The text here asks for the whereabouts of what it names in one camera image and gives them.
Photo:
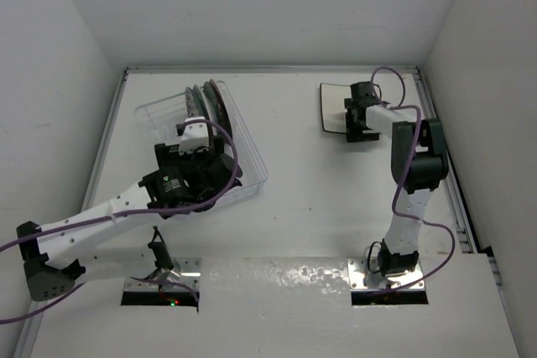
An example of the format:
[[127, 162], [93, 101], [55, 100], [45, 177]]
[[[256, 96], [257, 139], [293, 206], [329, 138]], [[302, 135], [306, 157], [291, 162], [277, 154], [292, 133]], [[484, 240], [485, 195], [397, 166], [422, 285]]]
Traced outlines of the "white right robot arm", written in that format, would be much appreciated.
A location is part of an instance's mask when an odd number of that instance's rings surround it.
[[449, 172], [441, 121], [424, 119], [415, 106], [390, 106], [369, 81], [350, 86], [344, 101], [349, 143], [391, 141], [390, 172], [397, 185], [392, 220], [380, 241], [377, 273], [387, 277], [411, 272], [419, 259], [418, 238], [425, 208]]

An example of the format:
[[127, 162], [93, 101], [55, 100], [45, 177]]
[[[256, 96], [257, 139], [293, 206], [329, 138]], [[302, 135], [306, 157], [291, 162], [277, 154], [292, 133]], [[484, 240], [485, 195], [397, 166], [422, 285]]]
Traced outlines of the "white square plate black rim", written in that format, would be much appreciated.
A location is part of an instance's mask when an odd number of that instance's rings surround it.
[[347, 132], [345, 122], [323, 122], [321, 126], [324, 132], [332, 134], [345, 134]]

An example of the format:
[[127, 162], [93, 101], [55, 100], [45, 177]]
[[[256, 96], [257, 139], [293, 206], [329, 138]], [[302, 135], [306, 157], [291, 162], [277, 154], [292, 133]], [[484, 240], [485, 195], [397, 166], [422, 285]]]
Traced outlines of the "clear plastic dish rack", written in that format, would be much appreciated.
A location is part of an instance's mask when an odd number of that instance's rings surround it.
[[[207, 103], [211, 119], [207, 124], [211, 128], [210, 146], [217, 142], [223, 142], [225, 152], [234, 159], [232, 174], [225, 187], [218, 192], [213, 198], [202, 202], [198, 205], [183, 206], [171, 209], [150, 209], [148, 191], [140, 187], [140, 192], [148, 196], [145, 201], [138, 205], [139, 210], [156, 213], [167, 219], [176, 214], [201, 213], [214, 207], [231, 204], [241, 199], [245, 199], [260, 191], [263, 183], [267, 178], [267, 172], [263, 166], [258, 150], [255, 148], [253, 141], [246, 129], [242, 118], [240, 117], [237, 106], [231, 98], [232, 109], [236, 118], [235, 135], [231, 138], [224, 128], [217, 122], [211, 103], [203, 92], [203, 84], [200, 87], [203, 97]], [[177, 145], [179, 147], [179, 136], [176, 126], [184, 122], [188, 117], [185, 105], [185, 89], [177, 94], [167, 96], [157, 101], [143, 104], [135, 110], [135, 117], [144, 140], [148, 145], [150, 152], [154, 155], [156, 169], [159, 168], [154, 152], [154, 146], [159, 143], [167, 145]]]

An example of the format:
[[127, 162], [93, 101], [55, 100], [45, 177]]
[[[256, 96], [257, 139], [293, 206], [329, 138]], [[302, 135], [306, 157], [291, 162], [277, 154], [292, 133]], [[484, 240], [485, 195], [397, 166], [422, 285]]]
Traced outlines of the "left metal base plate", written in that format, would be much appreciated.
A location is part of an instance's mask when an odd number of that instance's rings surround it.
[[194, 292], [201, 284], [201, 260], [197, 258], [173, 258], [174, 267], [166, 272], [156, 269], [142, 280], [127, 278], [123, 285], [129, 292]]

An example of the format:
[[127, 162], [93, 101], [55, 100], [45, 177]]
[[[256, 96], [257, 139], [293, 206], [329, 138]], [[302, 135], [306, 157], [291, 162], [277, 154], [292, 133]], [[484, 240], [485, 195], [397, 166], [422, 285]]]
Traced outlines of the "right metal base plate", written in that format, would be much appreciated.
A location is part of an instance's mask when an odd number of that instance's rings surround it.
[[352, 291], [367, 292], [384, 289], [403, 288], [406, 291], [425, 291], [425, 280], [420, 262], [413, 271], [405, 271], [383, 276], [371, 273], [367, 268], [366, 257], [347, 260], [348, 279]]

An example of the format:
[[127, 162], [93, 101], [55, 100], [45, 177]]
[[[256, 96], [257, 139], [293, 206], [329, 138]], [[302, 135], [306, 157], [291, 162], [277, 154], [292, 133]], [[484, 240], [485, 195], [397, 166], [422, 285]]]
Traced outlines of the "metal base plate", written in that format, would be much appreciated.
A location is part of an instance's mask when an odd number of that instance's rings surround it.
[[127, 278], [123, 285], [129, 292], [194, 292], [201, 284], [201, 260], [197, 258], [173, 258], [174, 267], [166, 272], [156, 269], [142, 280]]
[[371, 273], [367, 268], [366, 257], [347, 260], [348, 279], [352, 291], [367, 292], [384, 289], [403, 288], [406, 291], [425, 291], [425, 280], [420, 262], [413, 271], [405, 271], [383, 276]]

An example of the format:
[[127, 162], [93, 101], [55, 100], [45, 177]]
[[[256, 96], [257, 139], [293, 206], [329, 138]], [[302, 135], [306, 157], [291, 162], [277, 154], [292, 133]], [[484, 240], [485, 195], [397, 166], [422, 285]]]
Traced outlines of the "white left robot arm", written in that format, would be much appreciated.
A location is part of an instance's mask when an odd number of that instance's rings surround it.
[[[180, 153], [160, 144], [155, 151], [158, 169], [112, 199], [63, 221], [18, 226], [18, 247], [33, 301], [63, 297], [83, 283], [106, 277], [138, 277], [161, 288], [171, 284], [175, 261], [158, 223], [211, 209], [225, 193], [241, 186], [242, 170], [235, 148], [226, 153], [199, 146]], [[152, 226], [153, 235], [140, 250], [112, 259], [98, 251], [106, 241], [141, 226]]]

